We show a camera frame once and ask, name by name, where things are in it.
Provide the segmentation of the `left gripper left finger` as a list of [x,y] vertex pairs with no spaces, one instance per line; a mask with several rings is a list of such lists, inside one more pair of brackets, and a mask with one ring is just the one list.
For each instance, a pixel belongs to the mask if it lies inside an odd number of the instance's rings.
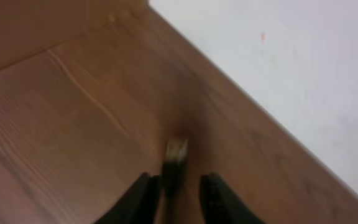
[[142,173],[94,224],[153,224],[160,198],[160,176]]

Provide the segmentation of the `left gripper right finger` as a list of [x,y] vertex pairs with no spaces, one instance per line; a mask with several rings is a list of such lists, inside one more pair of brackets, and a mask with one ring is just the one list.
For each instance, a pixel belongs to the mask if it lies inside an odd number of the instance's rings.
[[206,224],[264,224],[216,173],[201,176],[199,193]]

